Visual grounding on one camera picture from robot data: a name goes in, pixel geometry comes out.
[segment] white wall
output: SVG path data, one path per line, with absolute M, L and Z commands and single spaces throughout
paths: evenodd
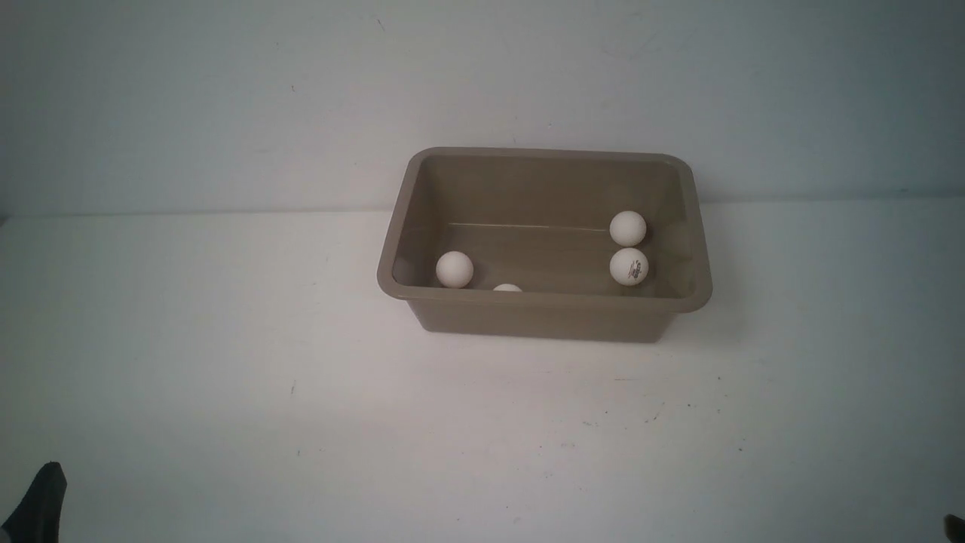
M 10 4 L 9 214 L 385 208 L 433 145 L 670 153 L 707 200 L 965 192 L 959 0 Z

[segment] white ball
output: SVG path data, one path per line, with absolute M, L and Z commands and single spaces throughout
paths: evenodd
M 644 240 L 647 222 L 637 212 L 619 212 L 610 221 L 610 237 L 624 247 L 632 247 Z
M 650 263 L 639 249 L 627 247 L 617 251 L 610 259 L 610 274 L 621 285 L 639 285 L 647 277 Z
M 442 286 L 461 289 L 473 278 L 473 261 L 459 251 L 449 251 L 435 263 L 435 276 Z

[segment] black object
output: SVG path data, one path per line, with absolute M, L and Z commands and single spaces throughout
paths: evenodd
M 67 478 L 60 464 L 45 464 L 30 483 L 20 505 L 3 523 L 11 543 L 57 543 L 66 491 Z
M 965 543 L 965 521 L 954 515 L 945 515 L 945 536 L 951 543 Z

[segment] gray plastic tub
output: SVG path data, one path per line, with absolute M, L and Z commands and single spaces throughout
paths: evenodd
M 613 216 L 647 220 L 647 278 L 610 276 Z M 475 266 L 443 288 L 447 251 Z M 513 283 L 524 292 L 494 292 Z M 690 168 L 666 155 L 435 148 L 409 162 L 378 284 L 430 331 L 652 342 L 710 298 L 710 266 Z

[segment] white table surface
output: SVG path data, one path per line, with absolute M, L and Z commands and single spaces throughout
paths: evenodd
M 58 460 L 66 543 L 942 541 L 965 200 L 703 213 L 654 345 L 425 332 L 387 213 L 14 218 L 0 511 Z

